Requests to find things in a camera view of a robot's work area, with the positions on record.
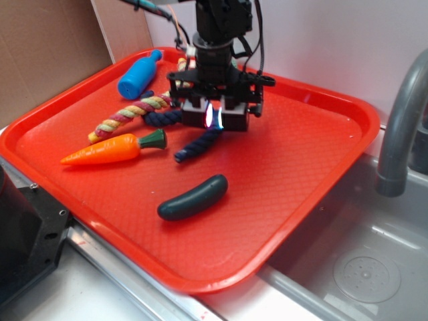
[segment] blue plastic bottle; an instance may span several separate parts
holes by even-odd
[[[159,50],[153,50],[150,57],[137,60],[118,83],[119,93],[126,99],[137,99],[156,74],[156,62],[162,58]]]

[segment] carrot toy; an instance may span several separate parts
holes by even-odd
[[[123,134],[90,145],[61,160],[63,165],[92,165],[113,163],[132,159],[140,154],[143,148],[167,147],[167,136],[163,129],[152,134],[137,138],[133,134]]]

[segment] white wall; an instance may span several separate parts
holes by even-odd
[[[261,0],[261,5],[265,71],[366,100],[383,124],[407,69],[428,47],[428,1]],[[194,1],[173,7],[193,34]],[[173,26],[149,13],[146,18],[153,45],[174,46]],[[256,19],[253,28],[252,44]]]

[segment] navy blue rope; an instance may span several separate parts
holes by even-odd
[[[173,110],[171,112],[148,112],[142,119],[149,126],[165,127],[181,122],[181,110]]]
[[[219,138],[223,131],[217,128],[210,128],[202,134],[197,140],[187,144],[182,150],[176,152],[175,161],[181,163],[188,158],[199,156],[206,152],[214,142]]]

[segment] red tray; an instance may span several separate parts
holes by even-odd
[[[150,89],[168,90],[177,51],[159,48]],[[164,284],[190,294],[215,292],[253,275],[375,138],[379,118],[359,99],[276,77],[261,118],[248,132],[224,132],[203,156],[174,153],[203,133],[166,127],[166,150],[121,163],[65,167],[103,119],[127,106],[118,79],[140,52],[106,68],[11,124],[0,153],[70,208],[74,217]],[[141,119],[116,134],[153,131]],[[205,179],[224,174],[229,190],[212,208],[166,222],[156,209]]]

